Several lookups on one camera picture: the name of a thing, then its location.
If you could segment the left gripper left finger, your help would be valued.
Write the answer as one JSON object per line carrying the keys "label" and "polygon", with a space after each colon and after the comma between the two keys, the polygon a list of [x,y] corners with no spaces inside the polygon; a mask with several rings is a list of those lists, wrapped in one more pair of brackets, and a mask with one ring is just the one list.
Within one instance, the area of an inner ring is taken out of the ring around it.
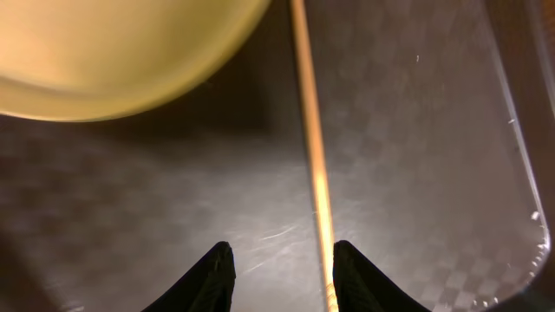
{"label": "left gripper left finger", "polygon": [[220,241],[142,312],[230,312],[235,279],[232,247]]}

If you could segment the yellow plate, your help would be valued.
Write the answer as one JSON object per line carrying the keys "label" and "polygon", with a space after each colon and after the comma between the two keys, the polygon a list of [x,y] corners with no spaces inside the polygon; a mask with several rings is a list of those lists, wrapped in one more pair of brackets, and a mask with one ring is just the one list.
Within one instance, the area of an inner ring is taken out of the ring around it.
{"label": "yellow plate", "polygon": [[267,0],[1,0],[1,111],[48,121],[137,114],[192,90]]}

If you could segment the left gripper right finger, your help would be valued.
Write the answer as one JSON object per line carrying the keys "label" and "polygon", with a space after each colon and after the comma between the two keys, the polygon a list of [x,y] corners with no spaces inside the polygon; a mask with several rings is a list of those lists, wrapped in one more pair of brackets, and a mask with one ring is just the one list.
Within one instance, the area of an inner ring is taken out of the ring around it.
{"label": "left gripper right finger", "polygon": [[340,312],[429,312],[352,243],[334,243],[333,284]]}

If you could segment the wooden chopstick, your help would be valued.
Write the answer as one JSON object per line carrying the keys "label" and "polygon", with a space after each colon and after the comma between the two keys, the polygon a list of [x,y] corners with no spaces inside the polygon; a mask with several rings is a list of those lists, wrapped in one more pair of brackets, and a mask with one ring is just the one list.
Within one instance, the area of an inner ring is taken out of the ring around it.
{"label": "wooden chopstick", "polygon": [[333,218],[330,207],[317,84],[304,0],[291,0],[290,8],[299,90],[304,114],[305,140],[310,161],[310,179],[323,268],[325,302],[329,312],[338,312],[336,291],[333,285],[333,244],[335,241]]}

